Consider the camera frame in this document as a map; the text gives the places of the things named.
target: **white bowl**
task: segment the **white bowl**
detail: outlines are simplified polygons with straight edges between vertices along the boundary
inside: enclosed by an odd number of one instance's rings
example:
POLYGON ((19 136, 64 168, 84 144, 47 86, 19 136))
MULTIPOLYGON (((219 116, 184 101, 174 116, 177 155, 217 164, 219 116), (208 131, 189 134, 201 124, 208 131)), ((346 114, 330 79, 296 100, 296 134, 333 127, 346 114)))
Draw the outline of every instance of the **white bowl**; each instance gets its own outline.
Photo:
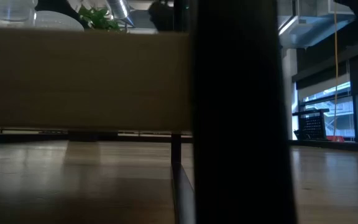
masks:
POLYGON ((84 27, 70 16, 59 12, 38 11, 35 28, 51 30, 84 31, 84 27))

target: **orange cord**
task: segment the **orange cord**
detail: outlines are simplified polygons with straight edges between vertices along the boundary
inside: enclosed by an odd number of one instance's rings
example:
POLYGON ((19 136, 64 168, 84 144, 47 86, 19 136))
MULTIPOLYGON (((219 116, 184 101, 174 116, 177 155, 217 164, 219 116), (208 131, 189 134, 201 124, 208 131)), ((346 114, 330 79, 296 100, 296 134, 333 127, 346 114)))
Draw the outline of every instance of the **orange cord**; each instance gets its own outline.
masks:
POLYGON ((339 75, 339 63, 338 63, 338 34, 337 34, 337 18, 336 18, 336 4, 334 3, 334 22, 335 22, 335 67, 336 67, 336 84, 335 84, 335 106, 334 106, 334 136, 336 133, 336 103, 337 103, 337 91, 338 91, 338 75, 339 75))

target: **plastic container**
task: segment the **plastic container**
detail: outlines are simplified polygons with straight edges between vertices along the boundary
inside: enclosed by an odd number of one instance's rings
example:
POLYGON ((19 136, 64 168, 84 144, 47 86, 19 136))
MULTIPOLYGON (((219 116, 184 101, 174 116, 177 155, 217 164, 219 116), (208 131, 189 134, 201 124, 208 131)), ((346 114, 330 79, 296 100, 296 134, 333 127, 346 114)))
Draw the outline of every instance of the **plastic container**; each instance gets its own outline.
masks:
POLYGON ((35 28, 49 30, 84 31, 84 27, 75 19, 59 12, 38 11, 35 28))
POLYGON ((0 0, 0 27, 33 27, 38 0, 0 0))

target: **wooden floor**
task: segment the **wooden floor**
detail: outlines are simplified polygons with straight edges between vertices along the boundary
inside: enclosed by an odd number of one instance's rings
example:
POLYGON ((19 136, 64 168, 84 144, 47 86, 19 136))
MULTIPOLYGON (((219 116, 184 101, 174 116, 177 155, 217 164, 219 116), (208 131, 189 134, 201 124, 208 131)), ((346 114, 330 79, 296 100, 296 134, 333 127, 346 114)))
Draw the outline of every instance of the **wooden floor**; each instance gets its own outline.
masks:
POLYGON ((0 223, 175 221, 167 144, 0 144, 0 223))
MULTIPOLYGON (((174 223, 170 145, 0 144, 0 223, 174 223)), ((182 163, 193 184, 191 145, 182 163)), ((358 224, 358 152, 294 147, 302 224, 358 224)))

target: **window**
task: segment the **window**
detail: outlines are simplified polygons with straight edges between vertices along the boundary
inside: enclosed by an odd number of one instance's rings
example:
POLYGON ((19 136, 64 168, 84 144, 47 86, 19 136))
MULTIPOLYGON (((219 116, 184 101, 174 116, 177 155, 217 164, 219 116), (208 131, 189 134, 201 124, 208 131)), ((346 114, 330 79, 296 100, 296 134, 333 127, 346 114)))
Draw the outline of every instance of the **window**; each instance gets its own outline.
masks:
MULTIPOLYGON (((329 109, 329 112, 324 113, 324 122, 327 136, 332 136, 334 134, 334 107, 335 100, 329 100, 305 106, 306 110, 329 109)), ((351 97, 337 99, 335 135, 348 138, 354 137, 353 99, 351 97)))
MULTIPOLYGON (((345 93, 345 92, 350 92, 351 90, 351 83, 350 82, 345 82, 343 84, 338 85, 337 88, 337 92, 338 94, 340 93, 345 93)), ((327 90, 324 90, 322 92, 316 93, 314 95, 308 96, 306 98, 303 99, 303 102, 307 102, 307 101, 311 101, 311 100, 317 100, 326 96, 334 96, 335 95, 335 86, 332 88, 329 88, 327 90)))

